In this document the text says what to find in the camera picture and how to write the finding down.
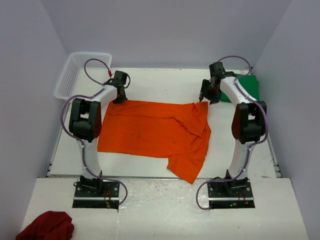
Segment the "orange t shirt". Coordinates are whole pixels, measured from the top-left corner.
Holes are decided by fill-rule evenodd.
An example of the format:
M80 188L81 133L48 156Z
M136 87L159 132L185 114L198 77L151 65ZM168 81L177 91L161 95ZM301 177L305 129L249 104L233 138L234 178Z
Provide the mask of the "orange t shirt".
M209 149L211 129L207 102L175 104L127 100L110 103L97 150L167 158L167 168L193 184Z

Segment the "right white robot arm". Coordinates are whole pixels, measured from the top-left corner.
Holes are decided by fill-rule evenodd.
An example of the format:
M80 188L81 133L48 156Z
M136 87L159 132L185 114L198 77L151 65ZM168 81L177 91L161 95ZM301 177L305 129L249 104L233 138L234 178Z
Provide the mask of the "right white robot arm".
M212 63L209 71L210 79L202 81L199 100L207 99L211 105L217 104L222 94L225 94L235 107L231 124L231 133L235 139L232 161L225 177L212 181L215 190L224 191L227 196L233 197L241 188L246 188L253 149L262 143L261 137L268 137L265 120L267 105L253 98L241 86L239 77L232 71L226 71L222 62Z

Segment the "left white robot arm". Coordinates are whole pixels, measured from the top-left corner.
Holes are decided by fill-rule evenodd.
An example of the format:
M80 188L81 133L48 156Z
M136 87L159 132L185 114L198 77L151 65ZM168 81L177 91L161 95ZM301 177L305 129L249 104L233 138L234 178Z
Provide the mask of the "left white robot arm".
M71 137L77 140L81 151L83 170L79 183L94 197L101 195L104 190L97 150L102 131L102 109L109 103L124 103L127 100L125 89L130 83L130 76L117 70L100 85L99 91L91 96L78 94L72 100L68 130Z

